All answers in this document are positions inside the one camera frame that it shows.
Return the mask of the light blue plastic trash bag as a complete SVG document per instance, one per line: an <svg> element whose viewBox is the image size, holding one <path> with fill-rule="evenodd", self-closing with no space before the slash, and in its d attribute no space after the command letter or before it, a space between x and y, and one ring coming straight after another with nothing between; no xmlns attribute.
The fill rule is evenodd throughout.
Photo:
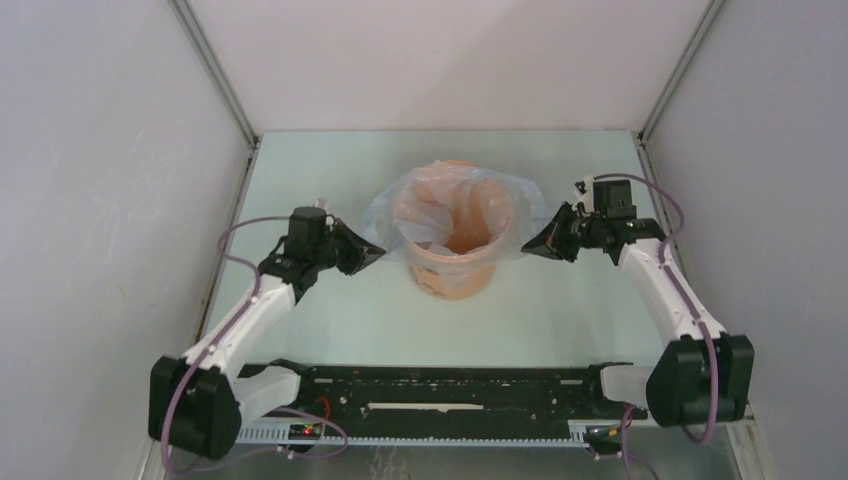
<svg viewBox="0 0 848 480"><path fill-rule="evenodd" d="M535 182L437 161L401 175L365 210L365 237L391 257L460 269L522 256L553 211Z"/></svg>

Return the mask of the orange plastic trash bin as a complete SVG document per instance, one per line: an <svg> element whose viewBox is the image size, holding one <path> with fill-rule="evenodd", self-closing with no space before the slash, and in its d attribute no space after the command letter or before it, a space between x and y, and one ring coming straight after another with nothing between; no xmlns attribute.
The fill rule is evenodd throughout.
<svg viewBox="0 0 848 480"><path fill-rule="evenodd" d="M412 170L391 202L410 275L442 300L467 299L489 284L514 217L503 180L455 160Z"/></svg>

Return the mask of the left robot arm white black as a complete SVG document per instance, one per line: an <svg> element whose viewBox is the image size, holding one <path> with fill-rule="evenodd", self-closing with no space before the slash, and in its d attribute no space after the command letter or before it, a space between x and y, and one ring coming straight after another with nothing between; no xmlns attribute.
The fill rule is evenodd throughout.
<svg viewBox="0 0 848 480"><path fill-rule="evenodd" d="M223 251L245 266L251 281L237 304L209 333L178 357L160 357L150 372L148 434L167 454L175 447L220 460L243 425L279 408L304 416L315 388L292 368L269 365L242 377L260 338L293 310L320 273L352 276L385 256L341 219L317 206L284 217L287 231L259 263Z"/></svg>

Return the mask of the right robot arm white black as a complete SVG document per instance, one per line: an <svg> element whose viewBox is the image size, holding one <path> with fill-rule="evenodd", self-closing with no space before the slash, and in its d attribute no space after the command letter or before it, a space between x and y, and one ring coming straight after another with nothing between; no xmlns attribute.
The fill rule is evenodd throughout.
<svg viewBox="0 0 848 480"><path fill-rule="evenodd" d="M710 433L739 421L748 406L755 359L752 342L732 335L699 300L671 253L672 233L641 218L632 200L635 175L608 173L576 183L565 202L522 252L573 263L599 250L636 289L664 350L653 367L607 364L581 392L585 411L606 418L621 403L649 412L661 427Z"/></svg>

